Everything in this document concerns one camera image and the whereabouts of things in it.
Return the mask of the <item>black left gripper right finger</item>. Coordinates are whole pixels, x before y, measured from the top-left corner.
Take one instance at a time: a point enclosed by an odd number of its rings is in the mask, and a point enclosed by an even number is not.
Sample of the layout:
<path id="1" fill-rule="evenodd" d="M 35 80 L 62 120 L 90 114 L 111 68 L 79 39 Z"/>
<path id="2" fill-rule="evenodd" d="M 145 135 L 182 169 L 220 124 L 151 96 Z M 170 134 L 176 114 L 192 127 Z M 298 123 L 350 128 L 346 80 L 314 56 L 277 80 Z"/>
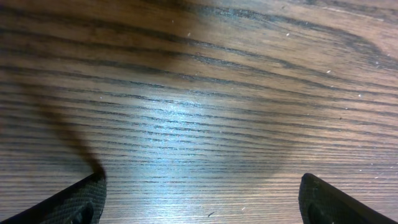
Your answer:
<path id="1" fill-rule="evenodd" d="M 298 203 L 304 224 L 397 224 L 317 176 L 302 176 Z"/>

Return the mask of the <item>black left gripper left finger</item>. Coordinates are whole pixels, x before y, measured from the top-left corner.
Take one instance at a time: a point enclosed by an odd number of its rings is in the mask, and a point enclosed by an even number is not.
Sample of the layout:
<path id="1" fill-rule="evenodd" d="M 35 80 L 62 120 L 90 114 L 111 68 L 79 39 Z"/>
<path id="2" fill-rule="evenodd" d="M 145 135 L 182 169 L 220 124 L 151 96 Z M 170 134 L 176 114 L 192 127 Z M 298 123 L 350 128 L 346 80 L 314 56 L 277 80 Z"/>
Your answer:
<path id="1" fill-rule="evenodd" d="M 106 194 L 105 175 L 94 173 L 1 223 L 98 224 Z"/>

